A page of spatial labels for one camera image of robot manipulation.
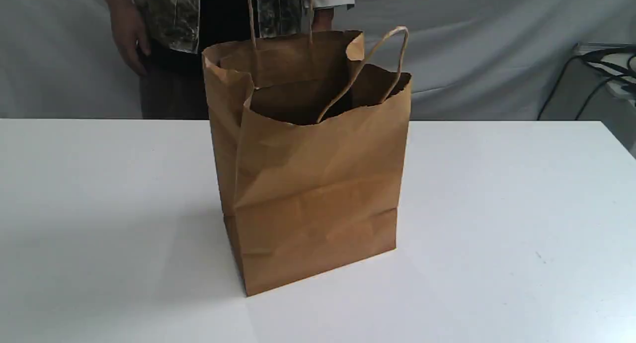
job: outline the hand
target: hand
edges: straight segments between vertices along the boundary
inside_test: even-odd
[[[141,14],[132,3],[111,8],[111,30],[117,49],[124,62],[140,76],[146,75],[146,69],[137,55],[137,44],[146,55],[150,55],[150,42]]]
[[[331,31],[333,22],[333,8],[318,8],[314,12],[314,22],[312,30],[314,32]]]

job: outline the white table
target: white table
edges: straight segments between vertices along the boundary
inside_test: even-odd
[[[209,127],[0,121],[0,341],[633,343],[636,162],[599,123],[413,123],[398,249],[244,298]]]

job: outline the white backdrop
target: white backdrop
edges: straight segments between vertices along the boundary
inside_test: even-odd
[[[636,0],[357,0],[337,21],[370,43],[397,24],[411,29],[414,118],[533,119],[568,49],[590,33],[631,33],[634,8]],[[102,0],[0,0],[0,15],[0,117],[139,117],[137,81],[118,58]],[[375,62],[394,67],[397,52],[396,39]]]

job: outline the brown paper bag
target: brown paper bag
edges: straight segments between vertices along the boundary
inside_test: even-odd
[[[398,32],[397,73],[366,64]],[[247,295],[396,247],[407,35],[389,32],[363,61],[360,32],[205,49],[221,204]]]

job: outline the person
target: person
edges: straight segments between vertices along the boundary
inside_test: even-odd
[[[144,119],[205,119],[200,53],[213,44],[250,38],[247,0],[105,0],[113,39],[140,76]],[[301,30],[305,0],[253,1],[256,33]],[[334,8],[354,0],[314,0],[314,31],[331,30]]]

